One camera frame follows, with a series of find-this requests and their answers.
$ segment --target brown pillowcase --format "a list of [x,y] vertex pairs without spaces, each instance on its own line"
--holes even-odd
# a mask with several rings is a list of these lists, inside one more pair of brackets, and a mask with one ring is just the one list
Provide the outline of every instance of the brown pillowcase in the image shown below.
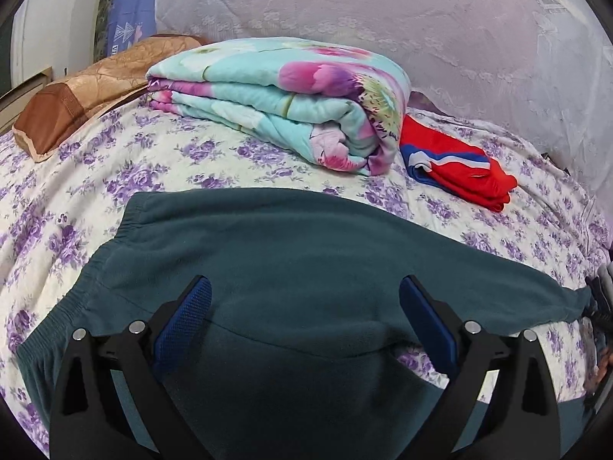
[[89,119],[145,93],[149,67],[203,44],[207,41],[194,36],[152,36],[48,84],[17,118],[13,125],[15,141],[36,163],[45,161]]

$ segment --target metal screw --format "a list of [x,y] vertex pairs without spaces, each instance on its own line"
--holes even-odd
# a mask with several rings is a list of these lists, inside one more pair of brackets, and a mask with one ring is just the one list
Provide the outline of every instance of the metal screw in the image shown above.
[[87,330],[77,329],[72,333],[72,338],[74,340],[83,340],[86,335],[87,335]]
[[145,330],[145,322],[137,320],[133,321],[128,327],[128,330],[133,334],[140,334],[143,330]]
[[464,328],[469,334],[478,334],[481,331],[481,325],[473,320],[467,321],[464,324]]
[[536,334],[534,333],[534,330],[524,330],[523,336],[530,342],[534,342],[536,340]]

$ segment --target floral bedsheet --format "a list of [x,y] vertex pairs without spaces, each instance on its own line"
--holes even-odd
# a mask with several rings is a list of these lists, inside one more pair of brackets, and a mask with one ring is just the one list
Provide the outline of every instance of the floral bedsheet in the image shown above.
[[[137,191],[274,186],[325,192],[522,262],[571,288],[606,261],[611,231],[593,199],[529,143],[484,122],[411,113],[483,147],[517,177],[504,212],[409,179],[399,154],[384,176],[332,172],[214,122],[152,111],[142,101],[77,131],[42,164],[33,163],[12,134],[0,137],[0,393],[33,441],[48,452],[48,433],[25,390],[15,350],[114,236]],[[536,331],[559,401],[583,395],[595,367],[590,324],[560,322]],[[446,385],[419,348],[407,348],[399,359],[422,378]],[[482,401],[494,381],[490,373]]]

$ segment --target blue pad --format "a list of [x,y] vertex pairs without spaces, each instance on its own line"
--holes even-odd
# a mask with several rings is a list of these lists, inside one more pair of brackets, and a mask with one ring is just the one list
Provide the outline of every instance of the blue pad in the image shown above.
[[445,373],[449,378],[455,377],[459,366],[458,347],[453,335],[408,276],[402,279],[398,293],[400,307],[436,371]]
[[179,366],[192,337],[211,307],[212,297],[211,283],[204,276],[185,295],[183,302],[155,340],[154,361],[151,366],[155,378],[161,380],[163,375]]

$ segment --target white stripe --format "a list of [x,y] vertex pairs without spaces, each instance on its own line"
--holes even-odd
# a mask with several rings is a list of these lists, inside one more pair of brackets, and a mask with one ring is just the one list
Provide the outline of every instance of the white stripe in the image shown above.
[[437,166],[442,166],[443,164],[447,164],[447,163],[461,163],[461,164],[464,164],[464,166],[467,166],[470,168],[490,169],[489,162],[480,163],[478,161],[470,161],[469,159],[462,159],[456,156],[445,156],[442,159],[434,159],[434,158],[431,158],[428,154],[426,154],[423,151],[413,152],[413,154],[409,156],[409,161],[408,161],[409,166],[421,167],[427,172],[431,171],[432,164],[436,164]]

